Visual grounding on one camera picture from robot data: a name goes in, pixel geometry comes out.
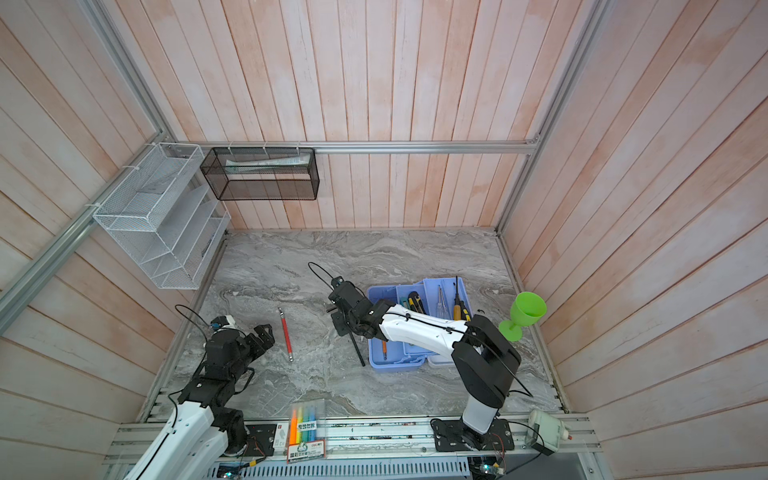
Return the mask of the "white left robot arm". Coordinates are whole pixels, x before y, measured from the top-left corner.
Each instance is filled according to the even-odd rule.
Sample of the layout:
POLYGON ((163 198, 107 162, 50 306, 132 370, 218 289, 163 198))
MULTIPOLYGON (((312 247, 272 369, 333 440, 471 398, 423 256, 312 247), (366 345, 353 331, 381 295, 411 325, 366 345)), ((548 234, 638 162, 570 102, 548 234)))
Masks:
POLYGON ((201 479, 219 457, 242 454, 248 442, 244 415, 227 403, 240 392, 239 379, 253 377, 250 364, 274 343, 269 324, 252 333, 230 324, 213 332, 169 420, 127 477, 201 479))

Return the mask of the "yellow black handled screwdriver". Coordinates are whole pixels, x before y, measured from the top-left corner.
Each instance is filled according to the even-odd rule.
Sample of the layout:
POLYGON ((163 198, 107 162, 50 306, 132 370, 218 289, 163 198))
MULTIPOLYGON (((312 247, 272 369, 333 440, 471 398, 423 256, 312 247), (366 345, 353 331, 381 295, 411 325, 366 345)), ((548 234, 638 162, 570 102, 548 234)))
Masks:
POLYGON ((463 301, 461 295, 460 295, 460 282, 459 278, 455 277, 454 282, 454 288, 455 288, 455 296, 454 296, 454 307, 453 307, 453 319, 455 321, 470 321, 471 315, 469 314, 469 311, 465 305, 465 302, 463 301))

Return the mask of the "red handled hex key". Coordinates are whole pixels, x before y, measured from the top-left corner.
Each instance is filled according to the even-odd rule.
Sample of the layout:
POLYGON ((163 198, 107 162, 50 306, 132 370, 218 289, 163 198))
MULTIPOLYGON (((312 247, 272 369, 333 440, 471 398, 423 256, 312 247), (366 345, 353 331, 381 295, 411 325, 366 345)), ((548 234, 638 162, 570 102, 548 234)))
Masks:
POLYGON ((288 323, 287 323, 287 318, 286 318, 285 312, 284 312, 282 307, 278 307, 278 312, 279 312, 280 319, 281 319, 282 330, 283 330, 283 334, 284 334, 284 339, 285 339, 285 345, 286 345, 286 351, 287 351, 288 359, 289 359, 290 363, 293 363, 294 362, 294 355, 293 355, 293 348, 292 348, 292 343, 291 343, 291 337, 290 337, 289 327, 288 327, 288 323))

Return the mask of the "silver metal tool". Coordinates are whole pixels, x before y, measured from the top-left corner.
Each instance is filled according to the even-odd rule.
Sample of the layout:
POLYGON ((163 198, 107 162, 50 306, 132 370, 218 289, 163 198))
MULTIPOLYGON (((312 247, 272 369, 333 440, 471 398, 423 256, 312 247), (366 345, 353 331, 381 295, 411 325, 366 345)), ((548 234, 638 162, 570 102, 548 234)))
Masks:
POLYGON ((450 319, 452 317, 449 311, 444 290, 441 285, 437 288, 437 304, 436 304, 437 316, 441 319, 450 319))

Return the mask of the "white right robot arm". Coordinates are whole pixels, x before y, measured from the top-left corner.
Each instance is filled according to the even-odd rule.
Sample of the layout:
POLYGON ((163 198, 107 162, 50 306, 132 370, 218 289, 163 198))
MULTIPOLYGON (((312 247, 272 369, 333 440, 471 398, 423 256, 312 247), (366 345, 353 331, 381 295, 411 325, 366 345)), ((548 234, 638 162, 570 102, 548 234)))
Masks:
POLYGON ((340 276, 331 280, 330 288, 331 318, 339 335, 413 344, 453 360, 468 401, 458 421, 430 421, 437 450, 481 450, 502 438, 490 430, 522 357, 488 318, 476 314, 469 321, 446 320, 388 300, 372 303, 340 276))

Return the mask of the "yellow black utility knife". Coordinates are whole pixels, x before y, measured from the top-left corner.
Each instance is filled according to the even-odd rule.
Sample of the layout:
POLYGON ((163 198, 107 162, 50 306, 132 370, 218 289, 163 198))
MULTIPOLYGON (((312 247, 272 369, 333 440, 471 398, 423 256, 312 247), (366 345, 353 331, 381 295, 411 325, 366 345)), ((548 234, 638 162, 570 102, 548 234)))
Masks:
POLYGON ((408 294, 408 305, 409 309, 414 312, 422 314, 426 313, 422 299, 416 291, 411 291, 408 294))

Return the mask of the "black hex key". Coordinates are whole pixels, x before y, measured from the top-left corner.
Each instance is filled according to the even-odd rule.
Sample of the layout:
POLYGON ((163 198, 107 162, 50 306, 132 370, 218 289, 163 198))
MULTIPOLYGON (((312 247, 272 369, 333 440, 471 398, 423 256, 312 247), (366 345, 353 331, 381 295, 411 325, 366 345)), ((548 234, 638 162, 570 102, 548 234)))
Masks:
POLYGON ((349 338, 350 338, 350 340, 351 340, 351 343, 352 343, 352 345, 353 345, 353 347, 354 347, 354 350, 355 350, 355 353, 356 353, 356 355, 357 355, 357 358, 358 358, 358 361, 359 361, 360 365, 361 365, 362 367, 365 367, 365 366, 366 366, 366 363, 365 363, 365 360, 364 360, 364 358, 363 358, 363 355, 362 355, 362 353, 361 353, 361 350, 360 350, 360 348, 359 348, 358 342, 357 342, 357 340, 356 340, 356 338, 355 338, 354 334, 353 334, 353 333, 350 333, 350 334, 349 334, 349 338))

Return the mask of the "white toolbox lid pink handle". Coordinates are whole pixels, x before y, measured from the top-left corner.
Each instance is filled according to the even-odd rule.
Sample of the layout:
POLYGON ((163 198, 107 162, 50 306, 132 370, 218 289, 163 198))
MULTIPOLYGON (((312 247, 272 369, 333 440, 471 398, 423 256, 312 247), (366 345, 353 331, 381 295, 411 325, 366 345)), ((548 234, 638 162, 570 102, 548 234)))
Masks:
POLYGON ((532 410, 527 425, 526 444, 546 456, 556 453, 561 442, 572 439, 562 420, 542 410, 532 410))

